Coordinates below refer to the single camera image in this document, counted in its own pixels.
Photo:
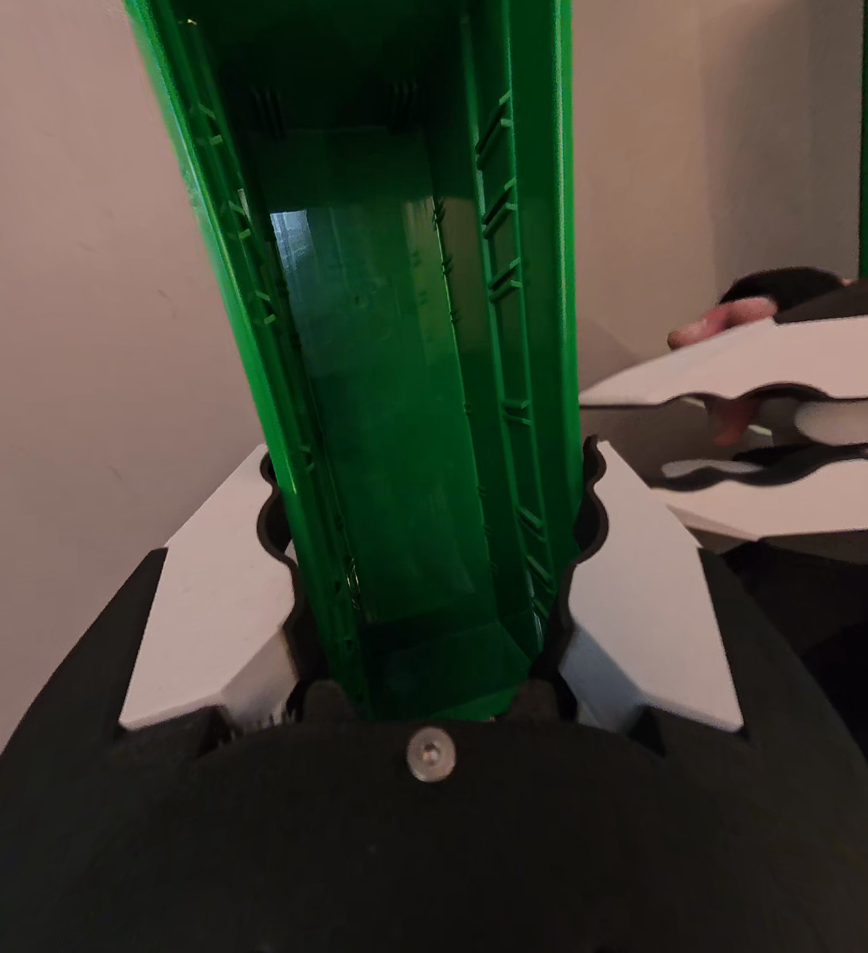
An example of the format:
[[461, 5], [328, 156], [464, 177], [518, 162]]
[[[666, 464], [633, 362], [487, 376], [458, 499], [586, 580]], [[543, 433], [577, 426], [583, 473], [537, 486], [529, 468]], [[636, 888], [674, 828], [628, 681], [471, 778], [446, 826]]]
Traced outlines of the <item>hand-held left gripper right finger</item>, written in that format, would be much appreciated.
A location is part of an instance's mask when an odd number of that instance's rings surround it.
[[583, 446], [581, 549], [559, 589], [561, 634], [545, 660], [576, 720], [629, 732], [655, 709], [736, 734], [744, 727], [701, 547], [611, 444]]

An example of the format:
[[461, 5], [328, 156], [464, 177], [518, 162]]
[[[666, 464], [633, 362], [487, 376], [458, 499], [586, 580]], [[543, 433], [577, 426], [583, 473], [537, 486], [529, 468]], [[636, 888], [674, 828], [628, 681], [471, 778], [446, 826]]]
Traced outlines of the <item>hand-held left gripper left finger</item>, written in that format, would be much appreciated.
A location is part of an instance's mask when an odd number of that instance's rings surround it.
[[284, 721], [317, 664], [285, 505], [264, 445], [170, 537], [120, 726], [204, 708], [240, 730]]

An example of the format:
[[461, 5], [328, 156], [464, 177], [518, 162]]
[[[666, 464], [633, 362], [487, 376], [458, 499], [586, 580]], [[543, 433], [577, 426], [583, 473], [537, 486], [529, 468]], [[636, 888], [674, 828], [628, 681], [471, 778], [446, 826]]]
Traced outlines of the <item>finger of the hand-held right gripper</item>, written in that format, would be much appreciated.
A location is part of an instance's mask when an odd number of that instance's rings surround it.
[[582, 391], [580, 405], [658, 407], [779, 392], [802, 399], [795, 426], [811, 440], [868, 444], [868, 315], [743, 325], [612, 375]]
[[687, 528], [735, 540], [868, 531], [868, 445], [813, 444], [759, 467], [698, 461], [651, 490]]

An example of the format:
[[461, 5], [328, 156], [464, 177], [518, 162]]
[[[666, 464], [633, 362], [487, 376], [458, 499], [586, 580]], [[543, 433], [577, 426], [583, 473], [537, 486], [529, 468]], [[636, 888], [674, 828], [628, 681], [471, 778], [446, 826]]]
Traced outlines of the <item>person's right hand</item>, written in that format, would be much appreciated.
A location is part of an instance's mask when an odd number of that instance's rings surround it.
[[[672, 331], [666, 343], [671, 351], [690, 347], [733, 328], [772, 318], [777, 310], [778, 305], [767, 296], [753, 296], [721, 303], [697, 320]], [[714, 444], [732, 446], [738, 443], [748, 426], [755, 422], [761, 408], [761, 399], [705, 399], [705, 407]]]

